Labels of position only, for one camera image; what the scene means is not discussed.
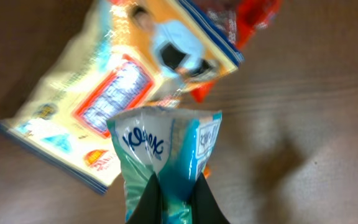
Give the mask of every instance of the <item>wooden table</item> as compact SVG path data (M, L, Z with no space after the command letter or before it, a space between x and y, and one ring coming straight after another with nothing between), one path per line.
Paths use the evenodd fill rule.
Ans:
M0 118L67 41L86 1L0 0ZM358 223L358 1L286 0L240 71L196 105L223 110L208 180L232 223ZM123 223L105 196L0 136L0 223Z

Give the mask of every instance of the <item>chip bag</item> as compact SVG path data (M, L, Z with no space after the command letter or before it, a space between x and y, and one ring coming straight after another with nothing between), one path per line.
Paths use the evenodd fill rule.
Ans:
M242 55L189 1L95 2L14 118L0 129L99 193L120 173L106 120L237 69Z
M125 179L126 221L153 173L163 193L163 223L191 223L189 199L218 136L221 112L144 107L108 120Z

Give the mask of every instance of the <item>brown background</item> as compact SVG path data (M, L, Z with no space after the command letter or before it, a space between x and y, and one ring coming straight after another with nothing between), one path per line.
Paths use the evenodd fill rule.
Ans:
M0 118L11 115L91 4L0 0ZM358 223L358 1L286 0L205 103L224 121L208 180L232 223ZM101 197L0 136L0 223L123 223Z

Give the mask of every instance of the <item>white label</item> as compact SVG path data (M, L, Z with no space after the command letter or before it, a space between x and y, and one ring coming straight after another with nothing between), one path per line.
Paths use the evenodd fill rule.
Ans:
M199 159L207 154L215 145L221 120L206 123L197 130L196 158Z
M206 156L203 159L200 159L199 161L197 161L197 171L196 171L196 180L198 179L198 177L200 176L201 172L203 171L205 164L207 163L209 159L209 156Z
M152 164L159 173L171 150L171 118L139 115L116 121L116 134L121 147L143 164Z
M42 118L31 119L15 129L22 134L31 135L38 139L68 133L65 128Z

